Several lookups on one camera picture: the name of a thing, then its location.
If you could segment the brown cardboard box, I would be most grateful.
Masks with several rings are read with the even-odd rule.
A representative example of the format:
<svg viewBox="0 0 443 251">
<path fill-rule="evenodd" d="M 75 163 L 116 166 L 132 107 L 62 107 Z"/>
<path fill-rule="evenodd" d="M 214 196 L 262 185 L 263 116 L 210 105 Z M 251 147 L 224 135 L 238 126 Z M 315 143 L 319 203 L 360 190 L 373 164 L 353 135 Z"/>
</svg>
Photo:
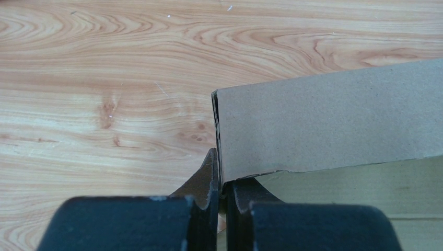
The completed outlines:
<svg viewBox="0 0 443 251">
<path fill-rule="evenodd" d="M 404 250 L 442 250 L 442 59 L 218 89 L 221 181 L 281 199 L 360 203 Z"/>
</svg>

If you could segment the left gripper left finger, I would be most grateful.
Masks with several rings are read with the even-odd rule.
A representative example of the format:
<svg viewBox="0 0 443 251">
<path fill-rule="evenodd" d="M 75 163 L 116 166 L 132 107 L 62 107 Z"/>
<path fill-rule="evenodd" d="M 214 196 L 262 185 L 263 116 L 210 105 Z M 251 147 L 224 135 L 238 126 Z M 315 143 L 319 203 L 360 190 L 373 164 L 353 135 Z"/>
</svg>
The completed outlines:
<svg viewBox="0 0 443 251">
<path fill-rule="evenodd" d="M 216 149 L 168 196 L 83 196 L 55 212 L 38 250 L 216 250 Z"/>
</svg>

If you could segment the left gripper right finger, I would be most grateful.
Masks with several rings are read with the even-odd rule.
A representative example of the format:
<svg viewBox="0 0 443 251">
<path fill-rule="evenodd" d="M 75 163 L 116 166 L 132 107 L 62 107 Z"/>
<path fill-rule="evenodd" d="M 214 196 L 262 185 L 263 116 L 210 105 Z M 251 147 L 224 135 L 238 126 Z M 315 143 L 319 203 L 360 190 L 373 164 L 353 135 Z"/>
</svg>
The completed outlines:
<svg viewBox="0 0 443 251">
<path fill-rule="evenodd" d="M 224 187 L 228 250 L 401 250 L 378 208 L 286 203 L 256 179 Z"/>
</svg>

